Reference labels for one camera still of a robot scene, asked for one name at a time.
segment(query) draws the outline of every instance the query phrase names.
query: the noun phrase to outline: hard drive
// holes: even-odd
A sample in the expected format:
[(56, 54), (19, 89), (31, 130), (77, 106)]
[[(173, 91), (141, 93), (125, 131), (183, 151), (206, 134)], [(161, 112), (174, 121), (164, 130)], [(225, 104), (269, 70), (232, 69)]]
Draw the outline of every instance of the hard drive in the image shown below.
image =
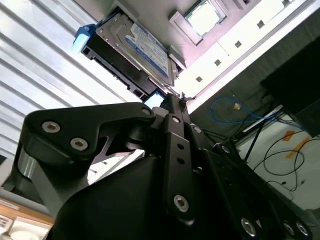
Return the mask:
[(138, 70), (145, 71), (158, 85), (174, 86), (178, 69), (168, 56), (167, 49), (125, 13), (116, 13), (95, 32)]

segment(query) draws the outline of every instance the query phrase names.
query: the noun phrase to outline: black mechanical arm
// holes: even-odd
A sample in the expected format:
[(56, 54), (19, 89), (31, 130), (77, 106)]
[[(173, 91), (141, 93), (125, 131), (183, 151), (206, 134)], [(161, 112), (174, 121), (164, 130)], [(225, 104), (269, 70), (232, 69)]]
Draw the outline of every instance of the black mechanical arm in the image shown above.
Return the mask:
[[(144, 157), (88, 185), (92, 162)], [(47, 240), (296, 239), (308, 226), (231, 150), (212, 147), (186, 101), (121, 103), (29, 114), (12, 176), (55, 223)]]

